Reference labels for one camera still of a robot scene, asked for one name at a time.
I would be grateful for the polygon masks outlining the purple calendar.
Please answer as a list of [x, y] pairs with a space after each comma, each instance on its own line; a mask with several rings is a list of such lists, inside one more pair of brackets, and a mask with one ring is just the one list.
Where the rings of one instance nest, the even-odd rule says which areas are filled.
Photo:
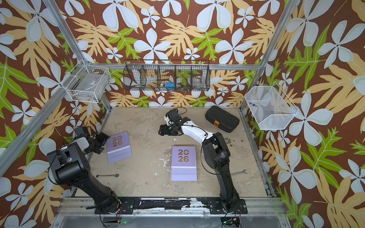
[[171, 181], [197, 181], [195, 145], [175, 145], [172, 148]]
[[107, 140], [106, 148], [109, 164], [132, 156], [128, 132], [110, 136]]

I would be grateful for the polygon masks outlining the purple calendar back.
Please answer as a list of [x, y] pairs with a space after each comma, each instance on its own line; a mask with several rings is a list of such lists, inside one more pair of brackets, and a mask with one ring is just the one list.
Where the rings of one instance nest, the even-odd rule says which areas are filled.
[[171, 181], [197, 181], [195, 145], [175, 145], [172, 148]]

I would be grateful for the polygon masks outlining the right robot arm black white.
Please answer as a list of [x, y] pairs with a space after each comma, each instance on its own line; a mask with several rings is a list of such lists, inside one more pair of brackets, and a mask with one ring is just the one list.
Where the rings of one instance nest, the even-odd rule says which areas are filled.
[[201, 154], [208, 166], [214, 170], [218, 179], [222, 208], [227, 213], [239, 207], [239, 194], [236, 191], [230, 172], [230, 151], [221, 133], [211, 133], [196, 125], [190, 118], [181, 117], [177, 108], [169, 110], [164, 116], [166, 124], [160, 126], [159, 135], [187, 135], [202, 145]]

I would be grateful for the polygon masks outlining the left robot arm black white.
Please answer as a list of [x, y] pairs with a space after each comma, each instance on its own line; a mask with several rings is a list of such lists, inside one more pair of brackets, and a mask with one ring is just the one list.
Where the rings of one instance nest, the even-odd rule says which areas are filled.
[[94, 200], [95, 209], [101, 214], [117, 214], [122, 208], [121, 201], [91, 173], [86, 155], [101, 154], [109, 138], [103, 132], [90, 135], [86, 127], [79, 127], [69, 144], [47, 154], [55, 183], [81, 189]]

